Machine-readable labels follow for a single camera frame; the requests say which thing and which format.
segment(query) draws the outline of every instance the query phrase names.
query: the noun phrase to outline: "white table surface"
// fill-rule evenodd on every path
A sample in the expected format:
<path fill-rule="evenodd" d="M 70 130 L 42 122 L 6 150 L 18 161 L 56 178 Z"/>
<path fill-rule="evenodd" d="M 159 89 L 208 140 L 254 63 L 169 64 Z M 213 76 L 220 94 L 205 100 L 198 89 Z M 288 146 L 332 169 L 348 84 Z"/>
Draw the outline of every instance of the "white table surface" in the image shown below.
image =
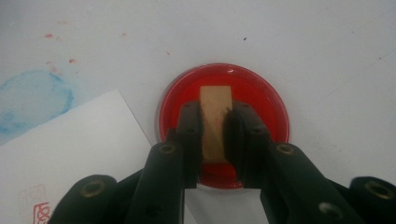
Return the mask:
<path fill-rule="evenodd" d="M 119 89 L 151 144 L 163 91 L 203 63 L 234 63 L 270 82 L 290 141 L 331 180 L 396 184 L 393 0 L 0 2 L 0 85 L 51 72 L 73 91 L 72 106 Z M 198 189 L 186 202 L 198 223 L 265 223 L 257 195 Z"/>

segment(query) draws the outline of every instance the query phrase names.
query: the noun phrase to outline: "white paper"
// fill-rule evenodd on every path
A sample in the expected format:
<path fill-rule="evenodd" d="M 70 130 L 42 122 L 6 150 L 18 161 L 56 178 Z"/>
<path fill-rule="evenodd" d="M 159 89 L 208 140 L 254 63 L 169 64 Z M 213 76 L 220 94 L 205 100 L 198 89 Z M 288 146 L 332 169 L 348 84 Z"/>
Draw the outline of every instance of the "white paper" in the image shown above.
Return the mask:
<path fill-rule="evenodd" d="M 118 91 L 38 126 L 0 147 L 0 223 L 44 224 L 81 178 L 120 181 L 144 167 L 150 148 Z"/>

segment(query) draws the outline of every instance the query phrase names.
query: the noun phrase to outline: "wooden block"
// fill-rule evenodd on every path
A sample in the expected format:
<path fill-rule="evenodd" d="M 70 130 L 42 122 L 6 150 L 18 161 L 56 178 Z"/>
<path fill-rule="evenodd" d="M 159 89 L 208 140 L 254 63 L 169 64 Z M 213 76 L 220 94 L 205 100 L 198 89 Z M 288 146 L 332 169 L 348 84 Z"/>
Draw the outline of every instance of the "wooden block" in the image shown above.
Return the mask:
<path fill-rule="evenodd" d="M 203 86 L 200 102 L 204 133 L 202 153 L 204 163 L 227 162 L 224 156 L 223 122 L 229 110 L 233 109 L 230 86 Z"/>

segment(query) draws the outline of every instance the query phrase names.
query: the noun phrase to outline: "red ink spot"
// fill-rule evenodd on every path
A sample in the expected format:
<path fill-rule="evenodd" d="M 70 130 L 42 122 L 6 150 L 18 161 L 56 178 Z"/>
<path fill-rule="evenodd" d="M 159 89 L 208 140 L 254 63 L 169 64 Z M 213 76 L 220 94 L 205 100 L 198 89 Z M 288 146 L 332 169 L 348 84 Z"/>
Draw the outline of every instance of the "red ink spot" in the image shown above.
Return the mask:
<path fill-rule="evenodd" d="M 50 220 L 49 203 L 39 203 L 33 207 L 33 224 L 46 224 Z"/>
<path fill-rule="evenodd" d="M 53 62 L 48 61 L 48 62 L 46 62 L 46 65 L 49 67 L 49 71 L 50 71 L 52 74 L 57 74 L 57 73 L 58 73 L 58 69 L 55 67 L 55 65 L 53 64 Z"/>

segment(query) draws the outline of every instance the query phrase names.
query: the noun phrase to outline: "blue stain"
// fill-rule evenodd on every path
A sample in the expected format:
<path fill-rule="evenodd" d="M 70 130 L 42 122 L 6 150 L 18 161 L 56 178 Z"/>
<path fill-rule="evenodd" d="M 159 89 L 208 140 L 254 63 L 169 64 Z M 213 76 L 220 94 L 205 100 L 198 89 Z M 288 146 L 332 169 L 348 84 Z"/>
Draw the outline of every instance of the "blue stain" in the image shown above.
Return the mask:
<path fill-rule="evenodd" d="M 49 72 L 31 71 L 0 85 L 0 145 L 67 112 L 71 88 Z"/>

